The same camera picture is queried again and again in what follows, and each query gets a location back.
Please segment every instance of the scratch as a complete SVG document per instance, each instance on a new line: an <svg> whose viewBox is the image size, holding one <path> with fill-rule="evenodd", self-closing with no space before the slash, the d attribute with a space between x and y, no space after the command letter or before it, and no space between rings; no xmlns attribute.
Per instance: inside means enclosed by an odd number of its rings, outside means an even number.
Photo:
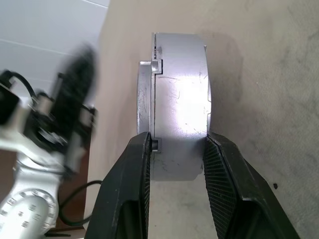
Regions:
<svg viewBox="0 0 319 239"><path fill-rule="evenodd" d="M178 80L178 78L174 78L174 77L168 77L168 76L159 76L158 78L167 78L167 79L172 79L172 80Z"/></svg>
<svg viewBox="0 0 319 239"><path fill-rule="evenodd" d="M170 98L175 98L175 99L179 99L179 97L180 97L180 91L178 92L178 95L176 95L176 94L174 94L173 92L171 93L171 96L168 96L168 97L170 97Z"/></svg>
<svg viewBox="0 0 319 239"><path fill-rule="evenodd" d="M122 179L123 179L123 174L124 174L124 170L122 170L122 172L121 172L121 175L120 175L120 184L122 183ZM119 206L119 201L120 201L120 199L119 199L119 194L120 194L120 190L116 193L116 203L115 203L115 208L117 209L118 208L118 206ZM113 215L113 218L112 218L112 226L114 226L115 225L115 222L116 222L116 217L115 217L115 215Z"/></svg>

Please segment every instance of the blurry black object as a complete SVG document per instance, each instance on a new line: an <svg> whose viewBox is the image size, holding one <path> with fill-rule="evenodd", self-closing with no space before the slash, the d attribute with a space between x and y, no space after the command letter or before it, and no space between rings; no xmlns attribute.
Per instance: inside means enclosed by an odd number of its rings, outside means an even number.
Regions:
<svg viewBox="0 0 319 239"><path fill-rule="evenodd" d="M19 103L19 97L0 84L0 125L8 122Z"/></svg>
<svg viewBox="0 0 319 239"><path fill-rule="evenodd" d="M30 97L34 101L35 92L32 86L30 85L29 81L25 77L20 75L19 73L14 71L4 70L0 75L0 84L10 89L12 85L15 83L13 78L18 79L26 87L26 89L28 90L30 94Z"/></svg>
<svg viewBox="0 0 319 239"><path fill-rule="evenodd" d="M59 73L51 96L39 93L25 125L24 135L48 152L66 153L74 132L80 134L79 123L83 103L93 85L95 74L94 51L85 48L79 51ZM37 110L47 104L48 112Z"/></svg>
<svg viewBox="0 0 319 239"><path fill-rule="evenodd" d="M204 170L219 239L299 239L266 180L233 142L210 133Z"/></svg>
<svg viewBox="0 0 319 239"><path fill-rule="evenodd" d="M150 133L131 139L105 177L86 239L147 239ZM206 189L219 239L299 239L267 182L237 146L210 133L204 156Z"/></svg>
<svg viewBox="0 0 319 239"><path fill-rule="evenodd" d="M102 182L86 239L147 239L151 135L133 137Z"/></svg>

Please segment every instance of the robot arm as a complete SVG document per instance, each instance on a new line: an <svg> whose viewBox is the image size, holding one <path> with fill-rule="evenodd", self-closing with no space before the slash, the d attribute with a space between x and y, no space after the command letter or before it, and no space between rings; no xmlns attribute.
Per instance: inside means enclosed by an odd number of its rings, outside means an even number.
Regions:
<svg viewBox="0 0 319 239"><path fill-rule="evenodd" d="M9 90L12 76L0 77L0 148L18 152L14 185L0 204L0 238L38 238L55 227L58 188L78 170L91 136L95 109L83 102L93 82L93 52L58 75L51 97L31 94L26 108Z"/></svg>

